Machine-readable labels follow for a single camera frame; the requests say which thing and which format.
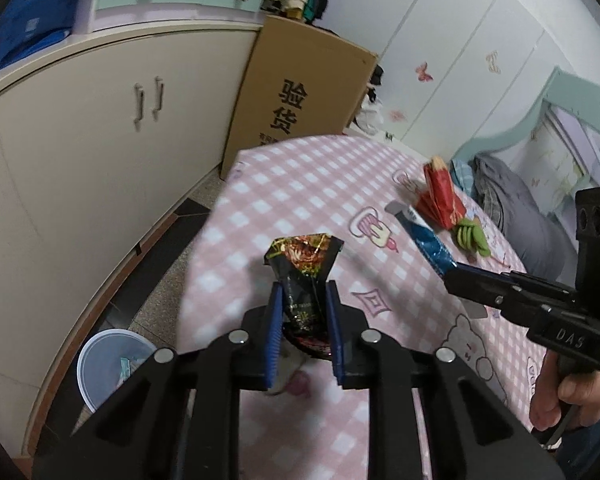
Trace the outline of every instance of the cabinet handle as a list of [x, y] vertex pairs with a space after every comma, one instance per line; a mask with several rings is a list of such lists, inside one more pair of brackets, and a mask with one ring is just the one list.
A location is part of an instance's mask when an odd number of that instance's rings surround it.
[[158, 118], [158, 112], [162, 110], [162, 99], [164, 97], [164, 82], [161, 77], [155, 78], [155, 108], [154, 118]]
[[134, 122], [138, 124], [142, 119], [144, 119], [144, 90], [142, 89], [142, 85], [135, 84], [134, 88], [136, 89], [136, 100], [138, 101], [138, 112], [136, 113], [136, 118]]

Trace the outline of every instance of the red package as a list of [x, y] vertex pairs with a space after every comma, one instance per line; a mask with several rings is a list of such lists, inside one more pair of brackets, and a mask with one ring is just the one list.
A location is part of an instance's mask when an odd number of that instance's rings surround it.
[[424, 165], [424, 177], [428, 189], [420, 195], [416, 209], [449, 230], [464, 218], [466, 209], [454, 191], [445, 161], [433, 157]]

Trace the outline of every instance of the silver screw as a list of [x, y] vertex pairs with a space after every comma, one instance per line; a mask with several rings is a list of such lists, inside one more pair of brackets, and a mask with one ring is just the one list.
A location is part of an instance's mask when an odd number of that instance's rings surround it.
[[234, 344], [241, 345], [249, 340], [249, 334], [246, 330], [234, 330], [229, 334], [229, 341]]
[[362, 341], [367, 343], [377, 343], [380, 341], [382, 334], [378, 332], [378, 330], [374, 330], [372, 328], [367, 328], [360, 336]]
[[160, 348], [154, 354], [155, 362], [160, 363], [161, 365], [168, 363], [173, 359], [173, 350], [169, 350], [168, 348]]
[[436, 350], [436, 357], [443, 363], [450, 363], [456, 358], [456, 353], [451, 348], [443, 346]]

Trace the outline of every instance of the gray blanket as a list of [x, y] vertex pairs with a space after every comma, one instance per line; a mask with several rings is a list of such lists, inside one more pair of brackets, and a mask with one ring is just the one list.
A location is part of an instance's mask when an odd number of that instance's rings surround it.
[[474, 165], [480, 205], [495, 220], [526, 272], [555, 280], [564, 266], [560, 227], [542, 215], [526, 184], [499, 158], [481, 153]]

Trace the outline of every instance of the green plush toy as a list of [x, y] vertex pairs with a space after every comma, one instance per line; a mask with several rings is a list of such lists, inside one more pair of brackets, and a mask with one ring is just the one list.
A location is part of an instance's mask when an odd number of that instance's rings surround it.
[[477, 252], [483, 257], [491, 256], [487, 238], [478, 221], [462, 218], [456, 224], [456, 241], [460, 248], [466, 251]]

